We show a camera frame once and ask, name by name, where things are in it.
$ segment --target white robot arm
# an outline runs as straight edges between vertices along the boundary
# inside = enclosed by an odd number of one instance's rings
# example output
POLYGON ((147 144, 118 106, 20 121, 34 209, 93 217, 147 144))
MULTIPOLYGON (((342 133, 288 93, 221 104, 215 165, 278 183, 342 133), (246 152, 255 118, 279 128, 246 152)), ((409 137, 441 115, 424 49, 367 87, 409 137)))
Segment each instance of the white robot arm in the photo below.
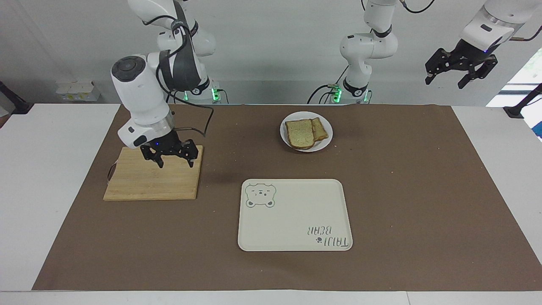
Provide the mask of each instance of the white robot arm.
POLYGON ((455 49, 446 52, 440 48, 427 61, 425 83, 431 84, 438 74, 449 70, 468 71, 459 81, 459 89, 472 80, 484 79, 498 63, 493 52, 513 40, 540 6, 542 0, 488 0, 461 32, 455 49))
POLYGON ((364 98, 372 73, 367 59, 388 58, 397 52, 397 37, 391 31, 396 4, 397 0, 369 0, 364 20, 371 32, 349 35, 341 42, 341 55, 349 65, 340 84, 341 100, 358 103, 364 98))
POLYGON ((201 35, 198 48, 202 56, 214 52, 214 38, 198 30, 197 22, 186 18, 185 8, 175 0, 128 0, 128 4, 143 24, 168 29, 172 42, 168 42, 171 49, 147 56, 128 56, 113 65, 113 84, 131 115, 118 135, 126 146, 140 147, 145 159, 155 161, 160 167, 162 155, 185 158, 192 166, 198 150, 192 140, 179 140, 164 91, 172 96, 171 92, 193 92, 198 88, 204 93, 210 87, 211 81, 197 57, 193 38, 198 33, 201 35))

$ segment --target wooden cutting board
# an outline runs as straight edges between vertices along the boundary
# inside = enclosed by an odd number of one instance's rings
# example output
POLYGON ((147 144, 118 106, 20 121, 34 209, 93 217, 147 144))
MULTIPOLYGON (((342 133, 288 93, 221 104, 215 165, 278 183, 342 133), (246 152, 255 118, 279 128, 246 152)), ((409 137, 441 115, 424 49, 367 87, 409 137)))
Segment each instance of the wooden cutting board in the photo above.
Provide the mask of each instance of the wooden cutting board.
POLYGON ((185 159, 162 156, 164 168, 145 160, 139 149, 123 147, 104 201, 193 200, 196 198, 203 146, 190 168, 185 159))

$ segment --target brown tabletop covering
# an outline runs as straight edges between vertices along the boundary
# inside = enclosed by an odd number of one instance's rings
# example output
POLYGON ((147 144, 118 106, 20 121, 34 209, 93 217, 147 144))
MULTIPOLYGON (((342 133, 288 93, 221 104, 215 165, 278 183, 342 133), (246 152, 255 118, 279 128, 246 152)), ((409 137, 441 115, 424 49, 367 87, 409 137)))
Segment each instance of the brown tabletop covering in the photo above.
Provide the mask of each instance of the brown tabletop covering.
MULTIPOLYGON (((172 109, 179 127, 201 127, 208 114, 172 109)), ((121 107, 34 289, 542 290, 542 266, 450 107, 215 109, 207 138, 180 134, 205 147, 196 200, 104 202, 129 118, 121 107), (301 153, 281 140, 280 122, 304 110, 332 124, 326 149, 301 153), (243 252, 249 178, 342 182, 353 248, 243 252)))

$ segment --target bear face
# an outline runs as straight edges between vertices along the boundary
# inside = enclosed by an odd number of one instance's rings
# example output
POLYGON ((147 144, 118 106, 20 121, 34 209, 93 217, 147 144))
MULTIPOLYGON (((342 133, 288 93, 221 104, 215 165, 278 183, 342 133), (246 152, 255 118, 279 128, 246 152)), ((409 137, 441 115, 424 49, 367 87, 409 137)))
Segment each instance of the bear face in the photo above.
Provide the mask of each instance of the bear face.
POLYGON ((258 183, 249 185, 244 192, 247 195, 247 206, 254 207, 256 205, 265 205, 266 207, 275 206, 276 188, 273 185, 265 185, 258 183))

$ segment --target toast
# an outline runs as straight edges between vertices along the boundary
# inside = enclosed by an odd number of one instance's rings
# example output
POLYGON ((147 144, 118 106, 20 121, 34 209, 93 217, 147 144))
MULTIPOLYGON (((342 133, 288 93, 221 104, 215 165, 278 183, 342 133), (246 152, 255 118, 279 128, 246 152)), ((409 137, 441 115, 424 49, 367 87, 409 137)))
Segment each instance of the toast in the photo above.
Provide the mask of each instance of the toast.
POLYGON ((324 129, 324 126, 322 125, 320 118, 312 119, 311 122, 312 122, 312 133, 314 135, 315 142, 322 141, 330 137, 327 134, 327 131, 324 129))
POLYGON ((310 119, 286 122, 290 145, 295 149, 302 150, 312 148, 315 144, 312 129, 312 120, 310 119))

